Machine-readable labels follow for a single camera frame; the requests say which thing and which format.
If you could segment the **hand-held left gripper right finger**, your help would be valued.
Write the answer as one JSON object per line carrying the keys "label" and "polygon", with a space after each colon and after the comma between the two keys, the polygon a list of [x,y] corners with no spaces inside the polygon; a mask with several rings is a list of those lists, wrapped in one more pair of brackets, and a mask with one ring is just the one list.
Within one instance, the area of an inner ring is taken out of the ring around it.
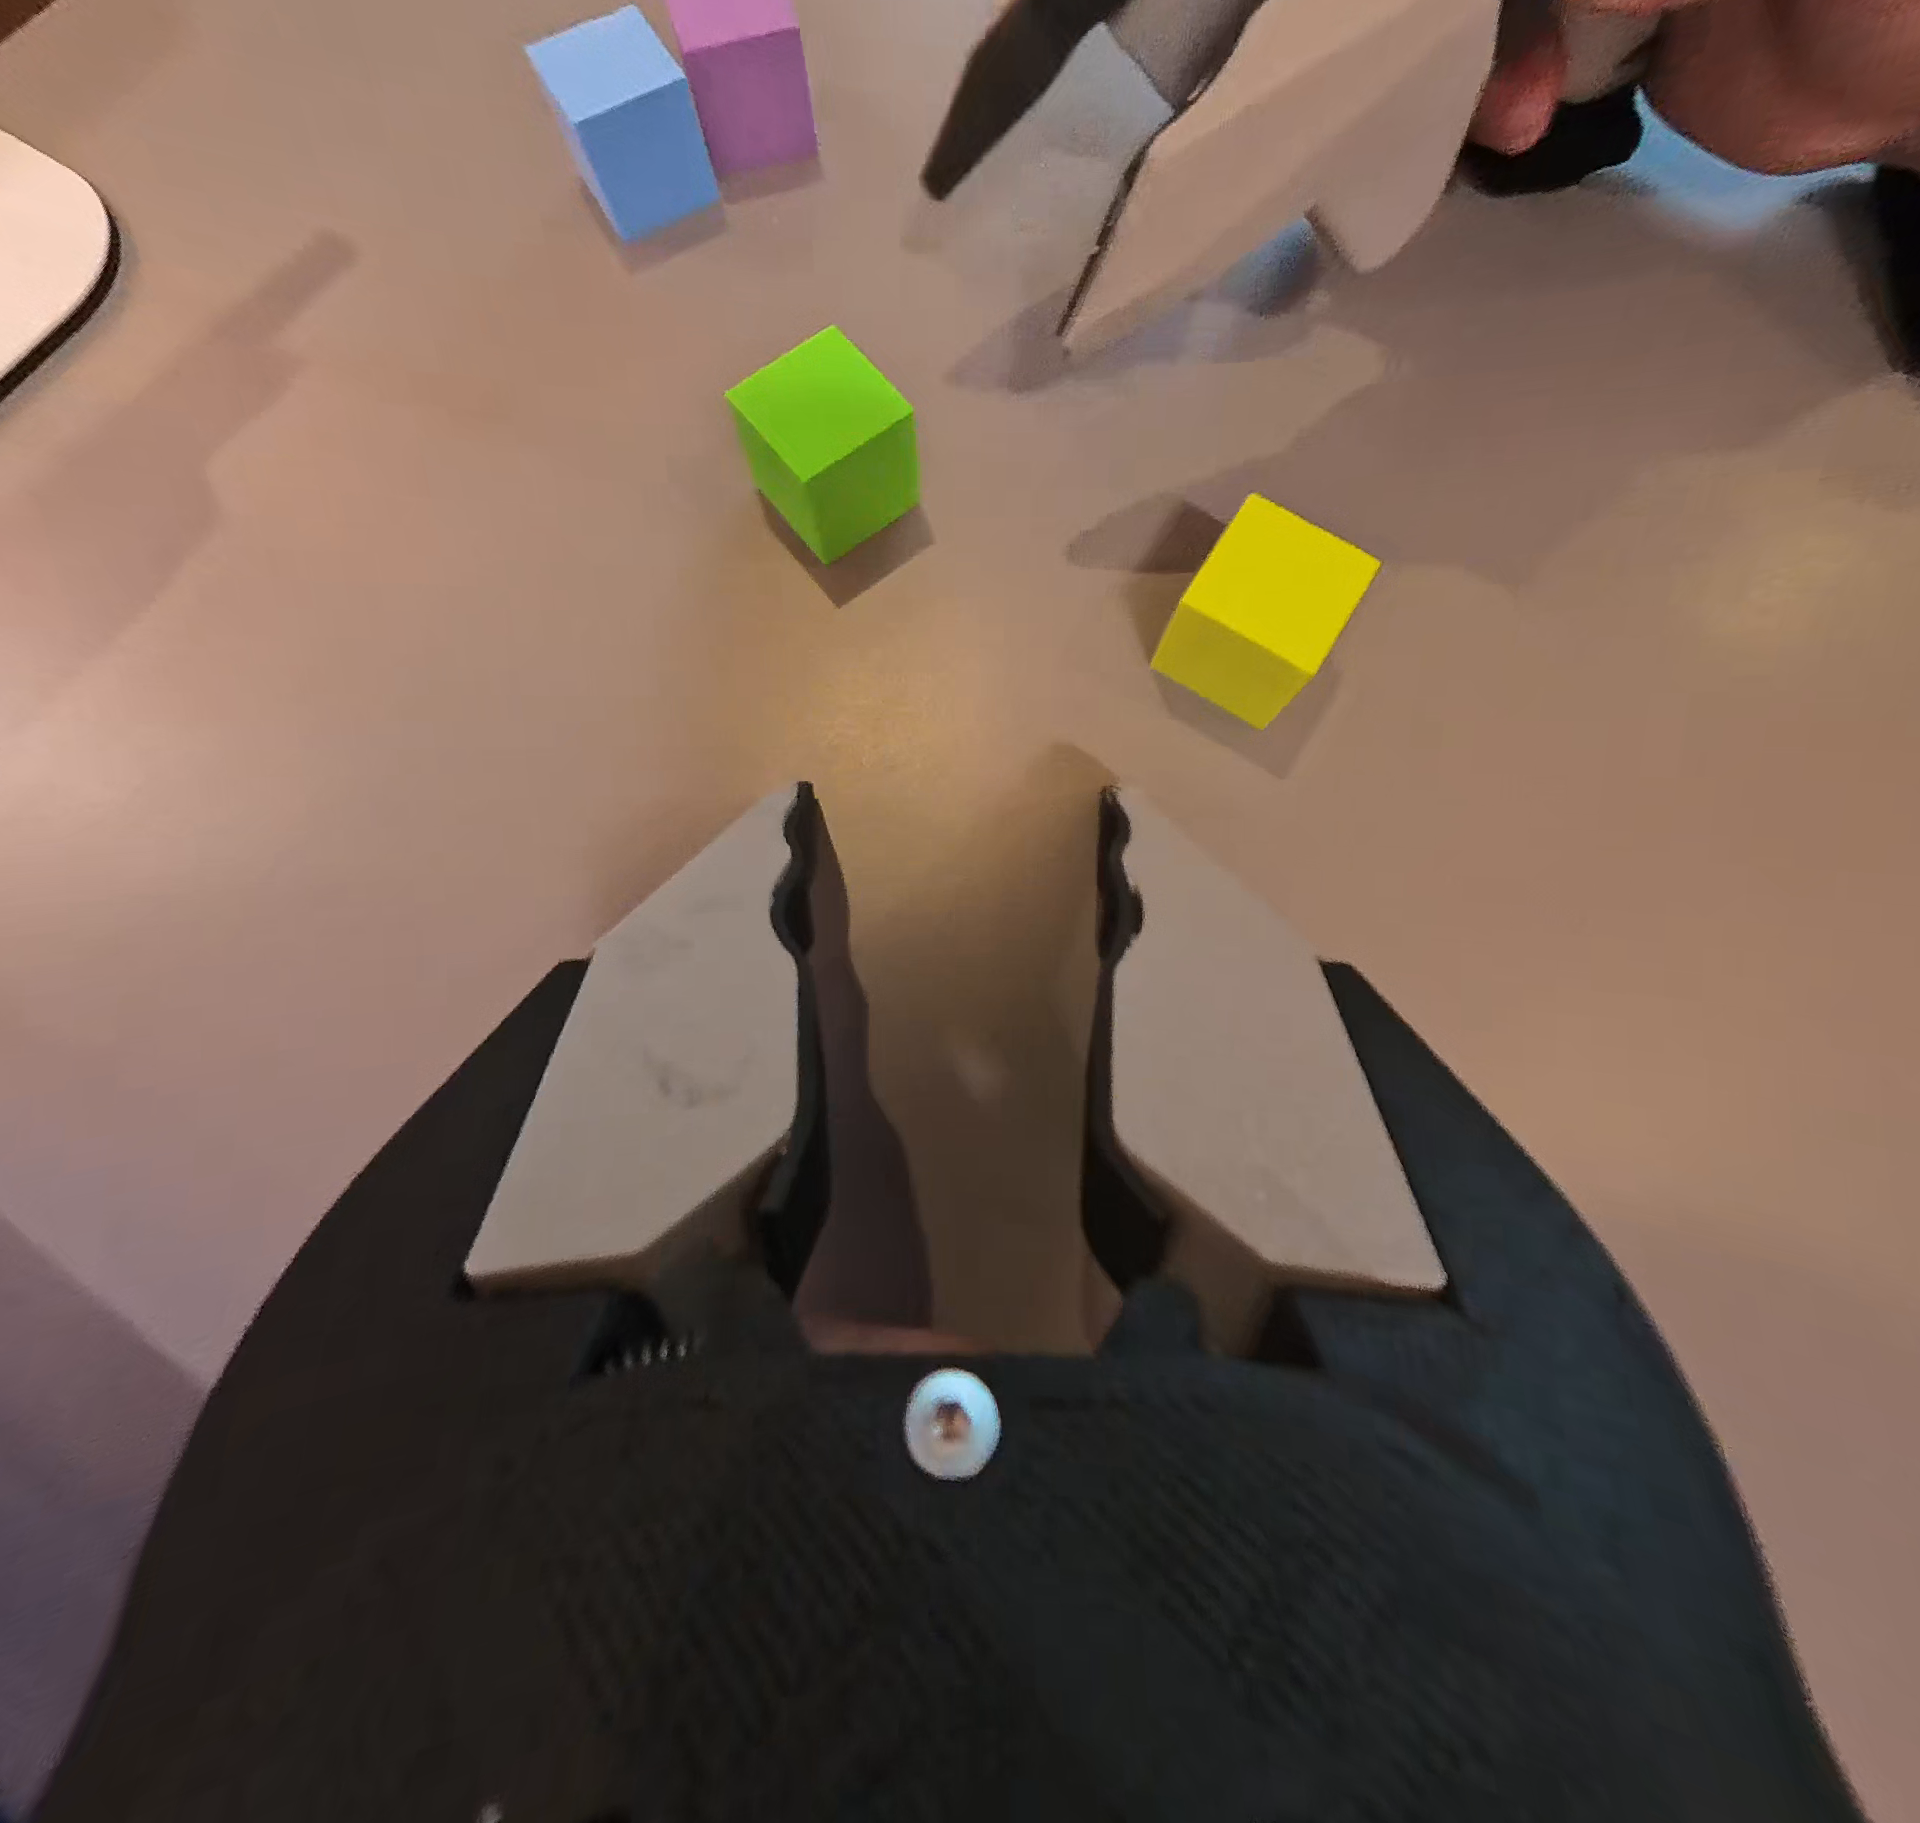
{"label": "hand-held left gripper right finger", "polygon": [[1137,793],[1095,814],[1080,1220],[1130,1296],[1257,1352],[1294,1291],[1448,1285],[1320,957]]}

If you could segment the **yellow foam cube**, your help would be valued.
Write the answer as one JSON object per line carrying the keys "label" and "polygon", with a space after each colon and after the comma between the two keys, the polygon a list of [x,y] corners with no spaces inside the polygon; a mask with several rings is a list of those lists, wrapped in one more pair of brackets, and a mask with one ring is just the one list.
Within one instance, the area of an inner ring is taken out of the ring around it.
{"label": "yellow foam cube", "polygon": [[1250,494],[1181,590],[1151,670],[1266,727],[1320,675],[1379,570],[1355,542]]}

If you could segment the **white document stand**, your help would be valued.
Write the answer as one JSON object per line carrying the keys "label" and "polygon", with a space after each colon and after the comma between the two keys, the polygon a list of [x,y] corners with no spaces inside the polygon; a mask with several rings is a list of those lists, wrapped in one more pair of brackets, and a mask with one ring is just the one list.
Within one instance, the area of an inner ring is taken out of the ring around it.
{"label": "white document stand", "polygon": [[1,394],[12,394],[102,306],[119,226],[100,190],[1,132]]}

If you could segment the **green foam cube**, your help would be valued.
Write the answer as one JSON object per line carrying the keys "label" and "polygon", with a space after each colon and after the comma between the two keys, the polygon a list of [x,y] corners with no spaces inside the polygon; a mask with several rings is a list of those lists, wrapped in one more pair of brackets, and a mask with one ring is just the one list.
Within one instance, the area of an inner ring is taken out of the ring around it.
{"label": "green foam cube", "polygon": [[725,391],[749,478],[824,566],[919,507],[914,406],[826,326]]}

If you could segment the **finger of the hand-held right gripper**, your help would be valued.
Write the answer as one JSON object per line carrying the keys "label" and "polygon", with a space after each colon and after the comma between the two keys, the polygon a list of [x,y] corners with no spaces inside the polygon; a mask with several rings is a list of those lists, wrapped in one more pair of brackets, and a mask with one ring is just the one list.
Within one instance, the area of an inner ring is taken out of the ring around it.
{"label": "finger of the hand-held right gripper", "polygon": [[1292,222],[1379,267],[1452,175],[1497,23],[1500,0],[1266,0],[1139,152],[1060,341],[1136,331]]}
{"label": "finger of the hand-held right gripper", "polygon": [[999,0],[962,68],[919,174],[947,201],[1021,116],[1043,101],[1071,54],[1106,29],[1169,108],[1219,72],[1268,0]]}

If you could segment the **purple foam cube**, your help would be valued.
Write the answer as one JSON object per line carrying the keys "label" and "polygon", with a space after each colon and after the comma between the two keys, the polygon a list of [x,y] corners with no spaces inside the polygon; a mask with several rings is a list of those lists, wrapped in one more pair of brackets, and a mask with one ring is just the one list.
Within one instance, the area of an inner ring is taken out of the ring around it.
{"label": "purple foam cube", "polygon": [[662,0],[718,179],[819,153],[792,0]]}

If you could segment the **light blue foam cube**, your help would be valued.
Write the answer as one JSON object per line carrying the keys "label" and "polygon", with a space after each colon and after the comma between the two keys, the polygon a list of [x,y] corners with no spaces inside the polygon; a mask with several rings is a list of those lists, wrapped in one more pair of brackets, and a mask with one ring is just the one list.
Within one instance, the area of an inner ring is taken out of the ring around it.
{"label": "light blue foam cube", "polygon": [[635,3],[526,42],[525,60],[619,241],[720,203],[690,78]]}

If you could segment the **person's right hand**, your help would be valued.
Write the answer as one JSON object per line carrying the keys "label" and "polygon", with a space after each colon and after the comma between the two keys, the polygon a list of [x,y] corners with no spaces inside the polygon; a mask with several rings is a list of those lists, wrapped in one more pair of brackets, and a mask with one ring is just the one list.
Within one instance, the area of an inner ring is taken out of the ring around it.
{"label": "person's right hand", "polygon": [[1918,169],[1918,0],[1565,0],[1654,17],[1649,106],[1757,174]]}

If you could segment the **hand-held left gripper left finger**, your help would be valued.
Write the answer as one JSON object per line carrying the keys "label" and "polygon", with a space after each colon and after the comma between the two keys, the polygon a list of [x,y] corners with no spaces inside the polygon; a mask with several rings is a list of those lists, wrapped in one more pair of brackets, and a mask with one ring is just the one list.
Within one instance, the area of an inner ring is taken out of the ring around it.
{"label": "hand-held left gripper left finger", "polygon": [[797,1291],[832,1202],[820,831],[786,784],[597,938],[466,1250],[475,1291],[653,1294],[707,1252]]}

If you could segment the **person's right forearm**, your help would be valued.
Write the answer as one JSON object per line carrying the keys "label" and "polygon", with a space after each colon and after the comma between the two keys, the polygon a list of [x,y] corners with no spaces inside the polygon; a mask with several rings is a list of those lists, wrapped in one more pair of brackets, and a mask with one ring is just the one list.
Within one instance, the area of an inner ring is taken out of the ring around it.
{"label": "person's right forearm", "polygon": [[1918,378],[1918,174],[1876,165],[1836,203],[1836,239],[1889,367]]}

